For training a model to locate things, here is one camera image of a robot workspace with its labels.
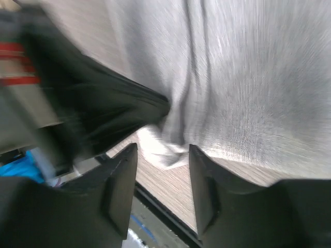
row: black plastic part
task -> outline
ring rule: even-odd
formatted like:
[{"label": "black plastic part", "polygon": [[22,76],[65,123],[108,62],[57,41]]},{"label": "black plastic part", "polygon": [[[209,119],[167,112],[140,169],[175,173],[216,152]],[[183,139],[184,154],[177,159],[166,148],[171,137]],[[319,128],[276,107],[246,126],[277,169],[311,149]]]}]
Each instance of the black plastic part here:
[{"label": "black plastic part", "polygon": [[[96,157],[99,163],[109,159],[107,154]],[[202,248],[202,243],[198,239],[197,233],[188,225],[172,213],[164,204],[154,197],[147,189],[136,181],[134,196],[142,203],[153,215],[155,215],[171,232],[177,235],[188,247]]]},{"label": "black plastic part", "polygon": [[261,187],[194,145],[189,164],[204,248],[331,247],[330,180],[281,180]]},{"label": "black plastic part", "polygon": [[0,166],[14,162],[24,156],[25,152],[18,149],[0,154]]},{"label": "black plastic part", "polygon": [[60,189],[0,178],[1,248],[121,248],[137,172],[131,144]]}]

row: blue object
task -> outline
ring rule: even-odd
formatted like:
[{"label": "blue object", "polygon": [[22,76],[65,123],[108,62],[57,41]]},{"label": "blue object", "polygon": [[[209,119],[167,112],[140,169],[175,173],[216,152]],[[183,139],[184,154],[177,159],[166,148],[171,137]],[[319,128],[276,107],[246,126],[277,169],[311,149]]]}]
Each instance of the blue object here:
[{"label": "blue object", "polygon": [[136,222],[139,227],[145,231],[145,233],[154,241],[157,243],[156,238],[154,237],[154,235],[152,234],[152,232],[150,230],[147,229],[147,227],[145,227],[145,225],[143,223],[141,223],[137,217],[135,217],[133,214],[131,214],[131,219],[133,219],[134,222]]},{"label": "blue object", "polygon": [[14,176],[28,177],[37,183],[45,182],[40,170],[36,166],[36,162],[31,152],[29,151],[25,153],[25,157],[0,167],[0,177]]}]

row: gray sweatpants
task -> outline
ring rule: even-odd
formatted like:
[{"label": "gray sweatpants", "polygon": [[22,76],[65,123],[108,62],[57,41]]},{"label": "gray sweatpants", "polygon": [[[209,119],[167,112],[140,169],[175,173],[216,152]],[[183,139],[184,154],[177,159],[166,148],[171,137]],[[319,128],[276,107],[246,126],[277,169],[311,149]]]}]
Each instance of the gray sweatpants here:
[{"label": "gray sweatpants", "polygon": [[331,177],[331,1],[107,0],[131,78],[172,104],[148,161],[209,156]]}]

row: wooden floor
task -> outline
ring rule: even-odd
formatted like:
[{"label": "wooden floor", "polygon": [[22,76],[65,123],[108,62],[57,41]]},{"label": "wooden floor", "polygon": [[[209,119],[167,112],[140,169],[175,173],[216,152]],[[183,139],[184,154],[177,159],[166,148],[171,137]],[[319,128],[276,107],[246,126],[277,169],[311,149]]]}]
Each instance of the wooden floor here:
[{"label": "wooden floor", "polygon": [[[12,0],[2,1],[10,8]],[[59,28],[85,54],[129,77],[119,53],[104,0],[42,0],[42,2],[48,4],[47,9]],[[128,143],[137,141],[136,135],[133,135],[112,149],[109,154],[113,155]],[[216,159],[216,162],[262,185],[289,177],[286,174],[233,161]],[[139,155],[137,181],[191,228],[196,229],[188,166],[162,171],[151,166]]]}]

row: white fabric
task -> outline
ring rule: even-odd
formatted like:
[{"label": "white fabric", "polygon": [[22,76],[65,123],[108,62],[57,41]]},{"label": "white fabric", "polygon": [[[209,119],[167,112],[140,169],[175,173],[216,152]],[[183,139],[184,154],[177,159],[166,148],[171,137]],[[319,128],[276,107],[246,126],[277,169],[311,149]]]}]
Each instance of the white fabric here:
[{"label": "white fabric", "polygon": [[209,156],[331,176],[331,1],[107,0],[131,77],[172,104],[156,166]]},{"label": "white fabric", "polygon": [[128,237],[122,243],[122,248],[148,248],[143,242],[139,239],[137,234],[131,229],[128,230]]}]

